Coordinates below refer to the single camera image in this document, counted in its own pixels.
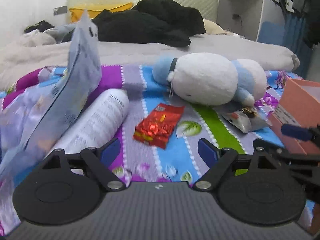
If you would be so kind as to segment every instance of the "white fluffy blanket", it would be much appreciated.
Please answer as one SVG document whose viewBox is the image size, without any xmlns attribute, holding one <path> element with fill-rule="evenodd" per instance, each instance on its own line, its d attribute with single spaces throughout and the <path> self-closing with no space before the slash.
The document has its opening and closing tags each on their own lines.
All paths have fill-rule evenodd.
<svg viewBox="0 0 320 240">
<path fill-rule="evenodd" d="M 180 57 L 194 52 L 210 52 L 229 60 L 249 58 L 264 70 L 291 72 L 299 66 L 297 56 L 289 49 L 226 35 L 196 35 L 186 48 L 173 48 L 164 44 L 132 44 L 99 42 L 102 64 L 152 64 L 161 55 Z M 48 65 L 67 64 L 70 43 L 54 44 L 52 37 L 41 33 L 37 38 L 23 36 L 19 41 L 0 50 L 0 91 L 8 89 L 20 77 Z"/>
</svg>

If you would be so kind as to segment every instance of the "red package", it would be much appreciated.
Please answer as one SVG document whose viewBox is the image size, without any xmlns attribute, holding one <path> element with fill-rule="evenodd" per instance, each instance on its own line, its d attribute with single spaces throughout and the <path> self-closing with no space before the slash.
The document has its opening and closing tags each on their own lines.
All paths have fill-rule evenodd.
<svg viewBox="0 0 320 240">
<path fill-rule="evenodd" d="M 169 106 L 160 103 L 137 126 L 133 138 L 148 145 L 165 149 L 184 106 Z"/>
</svg>

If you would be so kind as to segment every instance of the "white label on box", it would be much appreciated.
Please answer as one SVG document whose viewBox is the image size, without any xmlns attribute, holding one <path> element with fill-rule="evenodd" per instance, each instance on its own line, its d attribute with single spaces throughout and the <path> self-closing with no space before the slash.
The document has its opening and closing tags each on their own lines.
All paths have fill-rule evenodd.
<svg viewBox="0 0 320 240">
<path fill-rule="evenodd" d="M 300 124 L 297 122 L 297 120 L 289 112 L 287 112 L 284 109 L 284 107 L 281 106 L 280 104 L 276 107 L 273 114 L 283 124 L 291 124 L 291 125 L 295 125 L 295 126 L 300 126 Z"/>
</svg>

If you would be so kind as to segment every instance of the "green stripe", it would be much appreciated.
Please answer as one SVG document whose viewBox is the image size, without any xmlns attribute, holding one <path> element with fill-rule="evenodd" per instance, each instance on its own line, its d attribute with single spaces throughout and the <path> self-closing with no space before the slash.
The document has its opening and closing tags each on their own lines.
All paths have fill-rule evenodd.
<svg viewBox="0 0 320 240">
<path fill-rule="evenodd" d="M 200 105 L 192 105 L 192 106 L 207 123 L 213 136 L 217 140 L 217 143 L 219 144 L 220 149 L 223 147 L 229 147 L 229 148 L 235 149 L 240 154 L 245 154 L 238 140 L 231 133 L 229 133 L 229 131 L 220 121 L 217 113 L 213 109 L 207 106 L 200 106 Z M 247 170 L 237 170 L 236 175 L 240 175 L 246 172 Z"/>
</svg>

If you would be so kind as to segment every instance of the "pink cardboard box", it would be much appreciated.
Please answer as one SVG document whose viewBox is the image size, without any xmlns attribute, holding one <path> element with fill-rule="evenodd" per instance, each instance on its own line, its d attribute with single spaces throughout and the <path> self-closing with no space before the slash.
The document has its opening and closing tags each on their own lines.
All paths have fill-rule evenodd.
<svg viewBox="0 0 320 240">
<path fill-rule="evenodd" d="M 320 154 L 314 143 L 296 140 L 280 131 L 285 123 L 306 128 L 320 124 L 320 83 L 288 79 L 279 105 L 269 120 L 272 123 L 270 128 L 291 153 Z"/>
</svg>

